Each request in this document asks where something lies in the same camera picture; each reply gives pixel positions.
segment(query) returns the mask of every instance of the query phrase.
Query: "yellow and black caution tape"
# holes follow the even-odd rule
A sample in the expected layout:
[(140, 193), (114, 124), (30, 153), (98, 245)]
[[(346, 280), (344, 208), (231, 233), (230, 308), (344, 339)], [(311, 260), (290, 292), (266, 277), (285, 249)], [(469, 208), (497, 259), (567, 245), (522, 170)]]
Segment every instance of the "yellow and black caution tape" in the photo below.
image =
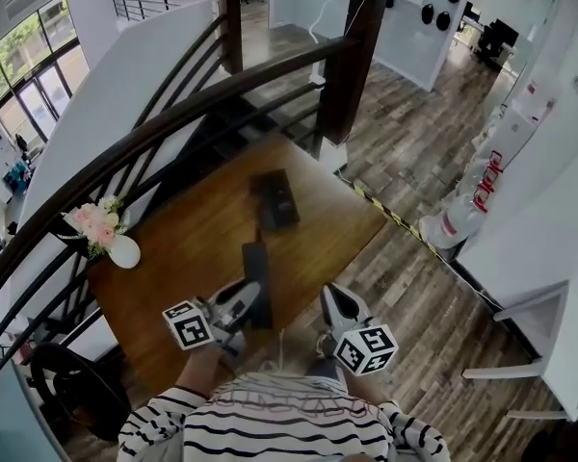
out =
[(358, 185), (356, 185), (354, 182), (351, 182), (345, 178), (343, 178), (342, 176), (339, 177), (343, 182), (345, 182), (347, 185), (349, 185), (355, 193), (357, 193), (359, 196), (365, 198), (366, 200), (368, 200), (370, 203), (372, 203), (375, 207), (377, 207), (380, 211), (382, 211), (386, 216), (388, 216), (389, 218), (391, 218), (394, 222), (396, 222), (396, 224), (398, 224), (400, 227), (406, 229), (409, 233), (411, 233), (417, 240), (419, 240), (419, 242), (421, 244), (423, 244), (428, 250), (431, 251), (431, 253), (438, 258), (440, 261), (442, 262), (446, 262), (445, 258), (443, 258), (441, 255), (439, 255), (439, 253), (436, 251), (436, 248), (434, 246), (432, 246), (430, 243), (428, 243), (426, 240), (424, 240), (424, 238), (422, 238), (422, 235), (420, 234), (420, 232), (418, 231), (418, 229), (415, 226), (412, 226), (411, 224), (409, 224), (408, 222), (406, 222), (403, 218), (401, 218), (398, 214), (396, 214), (393, 211), (390, 211), (387, 207), (385, 207), (379, 200), (377, 200), (374, 196), (369, 195), (368, 193), (366, 193), (363, 189), (361, 189)]

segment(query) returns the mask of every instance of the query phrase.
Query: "black and white striped sleeve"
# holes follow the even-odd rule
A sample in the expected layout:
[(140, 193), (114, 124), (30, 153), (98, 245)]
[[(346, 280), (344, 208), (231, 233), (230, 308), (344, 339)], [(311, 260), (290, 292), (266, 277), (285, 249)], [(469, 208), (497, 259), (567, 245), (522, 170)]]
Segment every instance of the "black and white striped sleeve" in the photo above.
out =
[(395, 402), (386, 402), (379, 409), (392, 426), (396, 451), (415, 452), (420, 460), (450, 462), (447, 444), (432, 426), (408, 416)]
[(118, 436), (118, 462), (145, 460), (145, 453), (158, 451), (174, 436), (181, 435), (186, 417), (207, 402), (203, 395), (173, 387), (133, 412)]

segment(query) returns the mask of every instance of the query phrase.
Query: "black and white patterned object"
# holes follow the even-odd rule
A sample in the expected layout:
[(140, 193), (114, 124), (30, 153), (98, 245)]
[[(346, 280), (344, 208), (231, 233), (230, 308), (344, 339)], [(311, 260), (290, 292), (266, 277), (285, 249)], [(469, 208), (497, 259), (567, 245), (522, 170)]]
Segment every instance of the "black and white patterned object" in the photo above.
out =
[(179, 317), (180, 315), (184, 315), (185, 313), (190, 312), (193, 310), (193, 308), (194, 306), (189, 301), (184, 301), (183, 303), (180, 303), (177, 306), (170, 308), (169, 310), (165, 310), (163, 313), (168, 319), (172, 320), (176, 317)]
[(374, 373), (378, 372), (379, 370), (384, 370), (387, 366), (387, 363), (389, 363), (389, 360), (392, 359), (393, 355), (393, 352), (386, 352), (381, 356), (373, 356), (362, 370), (362, 374)]
[(207, 327), (203, 317), (189, 317), (184, 321), (175, 323), (180, 341), (185, 348), (198, 346), (209, 343), (213, 339), (210, 329)]
[(343, 339), (340, 347), (335, 352), (336, 358), (347, 365), (352, 372), (358, 372), (364, 362), (364, 354), (351, 344), (347, 339)]
[(360, 330), (359, 335), (370, 352), (377, 353), (395, 347), (382, 327)]

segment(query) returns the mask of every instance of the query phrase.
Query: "white round vase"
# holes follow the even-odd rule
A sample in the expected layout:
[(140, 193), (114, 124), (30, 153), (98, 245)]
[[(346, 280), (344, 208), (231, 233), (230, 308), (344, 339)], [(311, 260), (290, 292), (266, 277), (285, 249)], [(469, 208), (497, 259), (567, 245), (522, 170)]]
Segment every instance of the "white round vase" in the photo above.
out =
[(108, 253), (114, 264), (123, 269), (133, 269), (142, 257), (142, 252), (135, 241), (124, 235), (116, 235)]

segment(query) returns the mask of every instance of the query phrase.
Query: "wood plank flooring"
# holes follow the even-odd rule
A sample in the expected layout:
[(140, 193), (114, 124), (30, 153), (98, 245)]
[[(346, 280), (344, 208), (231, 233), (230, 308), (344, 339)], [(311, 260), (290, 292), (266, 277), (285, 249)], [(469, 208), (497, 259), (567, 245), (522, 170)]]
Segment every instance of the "wood plank flooring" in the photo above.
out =
[[(296, 29), (268, 31), (266, 5), (260, 3), (243, 6), (243, 22), (247, 66), (307, 42)], [(308, 70), (302, 70), (259, 92), (274, 97), (304, 84), (307, 75)], [(495, 79), (460, 44), (451, 49), (430, 93), (373, 64), (347, 140), (344, 175), (409, 220), (435, 211), (472, 155), (470, 140), (483, 125), (482, 103)], [(299, 111), (313, 97), (302, 98), (291, 109)], [(465, 368), (528, 361), (513, 335), (492, 321), (471, 291), (393, 223), (364, 248), (338, 282), (362, 295), (400, 343), (394, 364), (376, 376), (384, 393), (411, 415), (436, 426), (454, 461), (520, 460), (531, 437), (547, 424), (507, 420), (505, 412), (549, 409), (556, 402), (540, 380), (461, 377)], [(285, 332), (286, 370), (303, 372), (324, 329), (314, 301)], [(276, 359), (278, 346), (261, 351), (245, 369)], [(126, 382), (134, 405), (140, 405), (146, 394), (132, 372), (126, 373)], [(116, 454), (111, 444), (90, 437), (87, 443), (81, 436), (71, 437), (65, 448), (73, 460), (114, 460)]]

